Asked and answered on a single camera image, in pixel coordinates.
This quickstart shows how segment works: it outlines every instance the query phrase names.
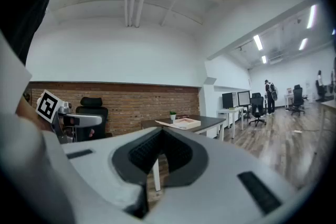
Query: dark tabletop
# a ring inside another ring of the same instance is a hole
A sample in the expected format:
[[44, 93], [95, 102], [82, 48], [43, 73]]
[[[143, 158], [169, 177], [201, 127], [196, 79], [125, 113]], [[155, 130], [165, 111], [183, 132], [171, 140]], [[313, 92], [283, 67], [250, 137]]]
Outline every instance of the dark tabletop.
[[[204, 116], [198, 116], [198, 115], [189, 115], [189, 119], [192, 120], [197, 120], [201, 122], [201, 125], [195, 128], [188, 129], [187, 131], [190, 132], [199, 132], [202, 130], [205, 130], [211, 126], [215, 126], [216, 124], [223, 122], [225, 119], [219, 119], [219, 118], [210, 118], [210, 117], [204, 117]], [[156, 121], [161, 121], [165, 123], [173, 123], [171, 119], [158, 119]], [[162, 124], [156, 122], [155, 120], [151, 121], [142, 121], [141, 125], [144, 129], [149, 128], [149, 127], [158, 127], [158, 126], [163, 126]]]

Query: ceiling light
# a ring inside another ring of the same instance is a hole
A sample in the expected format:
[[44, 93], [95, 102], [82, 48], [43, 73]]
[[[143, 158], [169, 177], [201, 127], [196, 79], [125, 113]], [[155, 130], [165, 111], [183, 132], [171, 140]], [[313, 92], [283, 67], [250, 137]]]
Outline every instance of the ceiling light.
[[253, 37], [254, 41], [256, 42], [257, 44], [257, 47], [258, 47], [258, 50], [262, 50], [262, 44], [261, 44], [261, 41], [260, 41], [260, 38], [258, 35], [254, 36]]
[[310, 28], [313, 26], [315, 11], [316, 11], [316, 5], [312, 5], [310, 8], [310, 15], [309, 15], [309, 21], [308, 21], [307, 28]]
[[299, 50], [304, 49], [304, 47], [306, 46], [307, 40], [308, 40], [308, 38], [305, 38], [305, 39], [302, 40]]

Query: black and white square marker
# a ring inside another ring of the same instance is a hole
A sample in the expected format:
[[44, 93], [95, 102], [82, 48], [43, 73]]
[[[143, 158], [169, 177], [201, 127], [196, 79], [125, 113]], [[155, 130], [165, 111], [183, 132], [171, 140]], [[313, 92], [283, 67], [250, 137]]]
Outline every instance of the black and white square marker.
[[52, 122], [55, 113], [60, 107], [61, 100], [54, 96], [52, 93], [44, 90], [40, 103], [36, 108], [37, 114], [48, 122]]

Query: chair backrest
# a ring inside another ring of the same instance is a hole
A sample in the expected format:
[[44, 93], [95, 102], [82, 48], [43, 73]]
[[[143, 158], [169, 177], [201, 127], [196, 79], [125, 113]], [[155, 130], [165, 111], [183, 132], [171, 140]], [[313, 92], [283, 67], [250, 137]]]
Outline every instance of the chair backrest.
[[[80, 114], [91, 114], [91, 115], [100, 115], [103, 117], [102, 123], [92, 127], [77, 128], [76, 135], [77, 141], [88, 141], [105, 138], [105, 125], [108, 118], [109, 110], [102, 107], [101, 98], [89, 98], [83, 97], [80, 100], [82, 106], [76, 108], [76, 113]], [[94, 130], [94, 135], [89, 137], [91, 129]]]
[[251, 105], [252, 105], [252, 115], [254, 117], [260, 117], [265, 114], [264, 107], [263, 107], [264, 97], [254, 97], [251, 98]]
[[304, 100], [302, 98], [302, 88], [294, 89], [294, 101], [293, 105], [302, 105], [304, 103]]
[[255, 98], [255, 97], [261, 97], [261, 93], [260, 92], [252, 93], [252, 98]]

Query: monitor screen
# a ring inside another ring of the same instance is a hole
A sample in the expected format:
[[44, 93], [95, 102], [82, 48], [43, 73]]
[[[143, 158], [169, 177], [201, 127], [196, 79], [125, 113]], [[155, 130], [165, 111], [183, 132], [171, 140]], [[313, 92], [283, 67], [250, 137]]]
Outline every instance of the monitor screen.
[[250, 91], [238, 93], [238, 105], [246, 106], [250, 104]]

